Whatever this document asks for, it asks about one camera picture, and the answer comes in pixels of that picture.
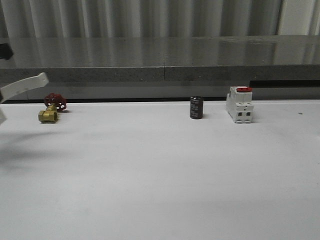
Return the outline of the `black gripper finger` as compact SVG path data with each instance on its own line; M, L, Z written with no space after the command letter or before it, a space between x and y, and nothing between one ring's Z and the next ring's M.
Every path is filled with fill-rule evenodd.
M0 59L9 60L13 55L13 50L8 43L0 44Z

